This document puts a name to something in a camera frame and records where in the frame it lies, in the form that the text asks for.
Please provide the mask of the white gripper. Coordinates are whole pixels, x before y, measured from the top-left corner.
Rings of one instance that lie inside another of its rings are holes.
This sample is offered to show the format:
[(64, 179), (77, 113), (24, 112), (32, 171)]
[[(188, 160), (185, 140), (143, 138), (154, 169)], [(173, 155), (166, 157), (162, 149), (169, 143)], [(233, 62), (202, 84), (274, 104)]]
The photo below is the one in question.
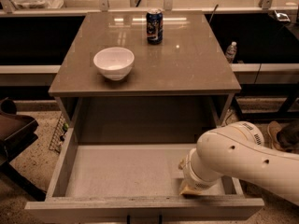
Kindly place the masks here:
[(210, 189), (221, 179), (221, 174), (205, 167), (195, 148), (179, 162), (178, 168), (183, 172), (180, 195), (200, 195), (203, 190)]

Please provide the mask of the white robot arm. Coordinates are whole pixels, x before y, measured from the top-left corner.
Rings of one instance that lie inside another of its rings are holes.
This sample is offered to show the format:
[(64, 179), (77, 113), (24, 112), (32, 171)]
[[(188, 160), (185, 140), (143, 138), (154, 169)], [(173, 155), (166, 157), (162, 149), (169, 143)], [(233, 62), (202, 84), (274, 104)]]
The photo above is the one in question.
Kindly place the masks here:
[(299, 156), (263, 145), (263, 134), (247, 121), (203, 133), (178, 167), (181, 195), (198, 195), (227, 175), (299, 204)]

